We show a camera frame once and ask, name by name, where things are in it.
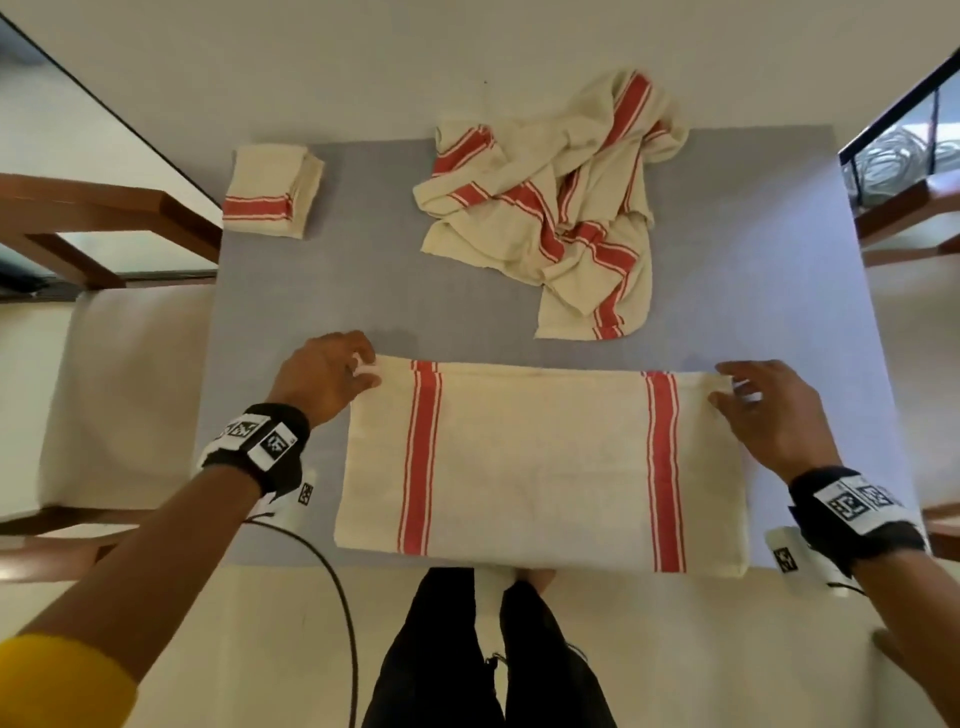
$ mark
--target red striped towel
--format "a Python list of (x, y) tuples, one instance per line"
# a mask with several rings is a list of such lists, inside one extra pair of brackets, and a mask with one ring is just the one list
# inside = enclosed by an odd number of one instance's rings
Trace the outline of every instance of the red striped towel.
[(739, 576), (729, 377), (377, 358), (351, 406), (338, 546), (524, 567)]
[(666, 93), (630, 70), (550, 118), (442, 124), (433, 176), (414, 188), (439, 218), (422, 249), (542, 285), (538, 338), (624, 336), (650, 308), (643, 165), (686, 136)]
[(237, 149), (224, 199), (224, 228), (303, 238), (324, 163), (303, 146), (249, 144)]

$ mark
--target towel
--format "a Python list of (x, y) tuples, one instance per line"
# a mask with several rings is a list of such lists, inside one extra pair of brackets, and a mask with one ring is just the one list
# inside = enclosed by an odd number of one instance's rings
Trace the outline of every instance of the towel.
[(237, 149), (224, 200), (224, 228), (303, 238), (324, 163), (306, 147), (248, 144)]
[(652, 292), (643, 166), (686, 137), (638, 71), (597, 79), (546, 119), (444, 123), (433, 176), (414, 188), (438, 218), (422, 250), (542, 285), (538, 338), (629, 334)]
[(338, 546), (520, 567), (740, 576), (728, 377), (378, 356), (352, 404)]

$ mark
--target black pants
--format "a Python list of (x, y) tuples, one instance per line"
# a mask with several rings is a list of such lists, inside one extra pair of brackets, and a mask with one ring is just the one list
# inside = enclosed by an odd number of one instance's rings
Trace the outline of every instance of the black pants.
[(506, 719), (473, 623), (473, 569), (431, 569), (384, 658), (364, 728), (571, 726), (615, 728), (600, 684), (571, 650), (532, 586), (503, 595)]

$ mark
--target gray tablecloth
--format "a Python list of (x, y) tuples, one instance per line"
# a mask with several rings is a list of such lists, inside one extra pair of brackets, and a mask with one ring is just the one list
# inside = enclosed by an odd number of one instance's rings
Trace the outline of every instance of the gray tablecloth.
[[(198, 446), (266, 395), (305, 338), (361, 328), (398, 356), (526, 366), (709, 370), (723, 359), (781, 358), (824, 399), (845, 460), (914, 505), (847, 197), (827, 128), (694, 132), (647, 169), (657, 218), (654, 293), (636, 333), (611, 342), (533, 338), (538, 288), (420, 253), (431, 220), (411, 188), (431, 141), (317, 147), (326, 162), (302, 242), (227, 232), (210, 331)], [(302, 534), (334, 563), (407, 563), (339, 549), (349, 413), (313, 435), (319, 478)], [(782, 483), (745, 455), (755, 564), (763, 532), (790, 523)], [(312, 564), (295, 543), (248, 527), (228, 559)]]

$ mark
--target stack of folded towels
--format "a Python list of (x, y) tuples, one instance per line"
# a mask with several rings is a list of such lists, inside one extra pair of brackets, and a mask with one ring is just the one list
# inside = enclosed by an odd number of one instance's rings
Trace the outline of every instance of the stack of folded towels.
[(302, 239), (323, 172), (324, 163), (304, 146), (238, 148), (224, 200), (224, 228)]

